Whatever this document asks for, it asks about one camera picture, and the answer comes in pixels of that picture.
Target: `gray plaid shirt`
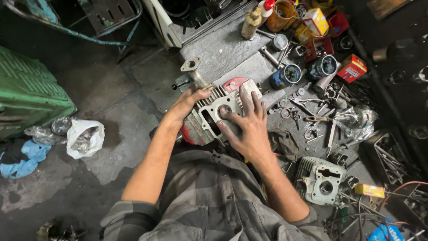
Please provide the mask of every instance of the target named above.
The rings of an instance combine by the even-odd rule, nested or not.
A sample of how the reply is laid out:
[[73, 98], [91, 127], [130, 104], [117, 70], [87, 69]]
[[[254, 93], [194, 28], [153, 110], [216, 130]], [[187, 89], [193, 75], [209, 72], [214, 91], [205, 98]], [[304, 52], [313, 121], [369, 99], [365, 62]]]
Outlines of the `gray plaid shirt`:
[[269, 208], [248, 167], [187, 151], [171, 157], [157, 205], [119, 201], [101, 221], [105, 241], [330, 241], [313, 208], [286, 222]]

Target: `green machine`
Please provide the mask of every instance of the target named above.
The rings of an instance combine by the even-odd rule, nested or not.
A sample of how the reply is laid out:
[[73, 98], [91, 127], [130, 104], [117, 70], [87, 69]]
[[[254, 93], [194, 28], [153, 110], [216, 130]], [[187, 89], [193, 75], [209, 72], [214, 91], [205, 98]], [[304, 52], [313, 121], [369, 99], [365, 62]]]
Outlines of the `green machine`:
[[75, 111], [44, 64], [0, 46], [0, 140]]

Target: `hand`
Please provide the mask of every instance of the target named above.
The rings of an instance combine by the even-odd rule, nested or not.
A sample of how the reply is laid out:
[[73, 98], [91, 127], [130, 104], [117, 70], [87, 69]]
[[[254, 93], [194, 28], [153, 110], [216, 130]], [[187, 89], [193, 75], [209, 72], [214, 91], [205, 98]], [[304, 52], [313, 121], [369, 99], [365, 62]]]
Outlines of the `hand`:
[[278, 166], [267, 136], [266, 104], [260, 103], [255, 91], [251, 92], [253, 98], [251, 102], [243, 86], [239, 87], [239, 96], [245, 113], [244, 118], [236, 113], [228, 113], [224, 108], [220, 109], [220, 114], [224, 119], [236, 123], [242, 129], [242, 136], [237, 137], [223, 121], [217, 122], [218, 128], [229, 139], [230, 145], [246, 157], [258, 171], [272, 164]]
[[207, 99], [210, 95], [210, 90], [193, 92], [191, 89], [187, 89], [168, 110], [161, 124], [167, 124], [178, 131], [183, 125], [184, 118], [189, 115], [195, 103], [199, 100]]

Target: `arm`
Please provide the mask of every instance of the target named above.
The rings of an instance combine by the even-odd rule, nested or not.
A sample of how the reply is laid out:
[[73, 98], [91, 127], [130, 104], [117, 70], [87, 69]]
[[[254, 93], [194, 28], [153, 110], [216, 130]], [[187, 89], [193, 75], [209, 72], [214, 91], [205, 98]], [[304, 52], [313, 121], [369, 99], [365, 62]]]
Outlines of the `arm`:
[[122, 200], [155, 204], [161, 193], [169, 158], [183, 120], [195, 103], [207, 99], [209, 90], [186, 90], [164, 116], [150, 143], [146, 156], [135, 170], [122, 194]]
[[222, 121], [217, 122], [217, 126], [229, 139], [232, 147], [246, 157], [259, 172], [266, 185], [267, 197], [272, 209], [287, 222], [305, 219], [309, 215], [309, 207], [283, 174], [270, 149], [265, 103], [260, 104], [255, 92], [251, 93], [253, 98], [251, 102], [244, 94], [244, 87], [241, 86], [239, 91], [245, 117], [242, 118], [236, 113], [228, 113], [224, 108], [220, 110], [220, 113], [223, 118], [239, 125], [242, 129], [242, 136], [237, 137]]

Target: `person's right hand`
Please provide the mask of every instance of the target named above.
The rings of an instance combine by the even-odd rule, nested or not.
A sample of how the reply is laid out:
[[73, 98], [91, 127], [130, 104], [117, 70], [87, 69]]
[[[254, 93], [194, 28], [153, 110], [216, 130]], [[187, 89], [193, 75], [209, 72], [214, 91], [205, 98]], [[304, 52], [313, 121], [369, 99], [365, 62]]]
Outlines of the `person's right hand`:
[[242, 136], [236, 136], [230, 127], [223, 121], [218, 121], [217, 126], [221, 132], [229, 139], [230, 145], [246, 157], [254, 167], [260, 169], [278, 165], [276, 157], [270, 149], [268, 131], [266, 128], [268, 115], [266, 104], [260, 103], [255, 91], [251, 92], [253, 101], [251, 102], [243, 86], [239, 87], [239, 97], [245, 117], [242, 118], [236, 113], [228, 113], [224, 108], [220, 109], [221, 116], [236, 123], [242, 129]]

